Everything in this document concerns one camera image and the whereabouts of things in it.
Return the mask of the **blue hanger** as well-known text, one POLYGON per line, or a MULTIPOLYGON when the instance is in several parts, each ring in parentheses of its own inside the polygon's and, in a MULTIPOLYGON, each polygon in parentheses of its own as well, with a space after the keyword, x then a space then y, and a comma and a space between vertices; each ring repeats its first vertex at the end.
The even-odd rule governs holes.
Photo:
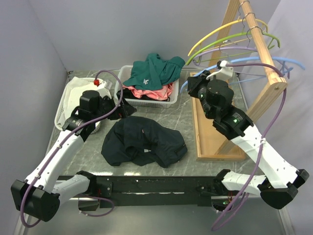
MULTIPOLYGON (((285 63, 291 63, 291 64, 299 66, 302 70, 306 69, 305 66, 302 63, 300 63, 299 61, 294 60, 294 59, 289 59, 289 58, 284 58, 284 57, 277 57, 277 56, 273 56, 272 59, 274 61, 277 61, 277 62, 281 63, 281 65, 284 65, 285 63)), ((258 56, 244 57, 244 58, 239 58, 239 59, 233 59, 230 62, 231 63, 239 63, 239 62, 256 61, 256 60, 260 60, 260 57, 258 57, 258 56)), ((209 70, 212 70, 212 69, 215 69, 215 68, 217 68, 216 65, 207 67, 204 70, 201 70, 200 72, 196 73, 196 76, 201 75, 204 71, 209 71, 209 70)), ((259 76, 258 78, 251 78, 251 79, 246 79, 246 80, 242 80, 242 81, 231 82, 230 85, 234 85, 234 84, 238 84, 238 83, 244 83, 244 82, 250 82, 250 81, 254 81, 254 80, 258 80, 258 79, 262 79, 262 78, 265 78, 265 76, 262 75, 262 76, 259 76)), ((183 83, 183 85, 181 86, 179 93, 182 93, 182 92, 186 91, 187 85, 188 85, 188 81, 186 80, 183 83)))

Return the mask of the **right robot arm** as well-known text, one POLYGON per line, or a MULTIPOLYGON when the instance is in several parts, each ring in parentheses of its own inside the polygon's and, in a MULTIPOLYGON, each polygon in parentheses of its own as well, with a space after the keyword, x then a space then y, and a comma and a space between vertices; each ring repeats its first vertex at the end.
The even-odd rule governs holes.
POLYGON ((289 164, 267 142, 245 111, 232 104, 234 91, 228 83, 205 70, 187 78, 187 92, 200 101, 204 115, 213 121, 213 127, 242 149, 263 172, 262 175, 247 175, 223 169, 213 180, 214 192, 259 195, 278 210, 289 204, 308 180, 309 173, 289 164))

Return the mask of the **dark navy shorts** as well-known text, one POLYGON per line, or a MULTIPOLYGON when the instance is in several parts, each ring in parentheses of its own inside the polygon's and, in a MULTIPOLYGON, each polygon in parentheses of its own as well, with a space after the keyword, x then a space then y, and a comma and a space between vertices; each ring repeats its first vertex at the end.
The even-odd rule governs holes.
POLYGON ((132 162, 138 166, 157 163, 168 168, 187 151, 179 131, 146 117, 130 116, 116 122, 106 134, 101 155, 111 166, 132 162))

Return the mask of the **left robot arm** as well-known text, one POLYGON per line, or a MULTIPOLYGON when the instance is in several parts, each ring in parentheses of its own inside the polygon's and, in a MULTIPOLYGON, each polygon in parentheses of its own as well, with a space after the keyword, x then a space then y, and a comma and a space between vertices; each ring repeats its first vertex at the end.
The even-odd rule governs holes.
POLYGON ((51 220, 59 207, 79 194, 87 197, 98 195, 96 176, 79 171, 70 179, 57 184, 57 180, 69 160, 81 149, 95 130, 96 123, 103 120, 118 120, 136 112, 123 96, 117 103, 98 91, 84 91, 79 104, 71 112, 59 136, 36 169, 24 180, 15 180, 11 186, 12 197, 24 226, 31 227, 25 215, 38 221, 51 220))

